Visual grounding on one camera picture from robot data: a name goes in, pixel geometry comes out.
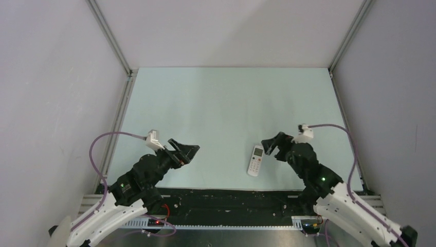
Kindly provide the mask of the white remote control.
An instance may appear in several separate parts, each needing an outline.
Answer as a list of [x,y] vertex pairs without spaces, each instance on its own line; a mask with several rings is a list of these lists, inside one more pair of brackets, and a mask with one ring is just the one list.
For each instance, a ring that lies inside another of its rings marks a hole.
[[264,149],[261,145],[254,146],[247,169],[247,174],[249,176],[257,177],[259,175],[264,153]]

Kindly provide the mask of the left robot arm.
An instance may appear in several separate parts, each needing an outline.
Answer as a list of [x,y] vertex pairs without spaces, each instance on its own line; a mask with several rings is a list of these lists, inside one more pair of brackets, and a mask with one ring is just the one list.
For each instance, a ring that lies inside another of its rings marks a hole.
[[75,221],[67,216],[53,226],[48,246],[96,246],[128,221],[146,213],[158,213],[163,197],[156,184],[169,170],[189,164],[200,149],[198,145],[184,145],[174,139],[168,142],[171,150],[156,139],[147,138],[147,146],[154,152],[143,155],[107,188],[98,203]]

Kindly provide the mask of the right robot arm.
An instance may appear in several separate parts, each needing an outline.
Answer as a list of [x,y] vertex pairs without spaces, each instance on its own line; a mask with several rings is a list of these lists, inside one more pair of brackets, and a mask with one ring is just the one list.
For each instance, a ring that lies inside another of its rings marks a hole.
[[321,164],[308,143],[297,143],[293,136],[279,132],[261,141],[266,155],[275,149],[275,158],[288,163],[305,188],[299,195],[299,209],[332,221],[363,246],[415,246],[417,231],[400,226],[369,205],[348,188],[334,171]]

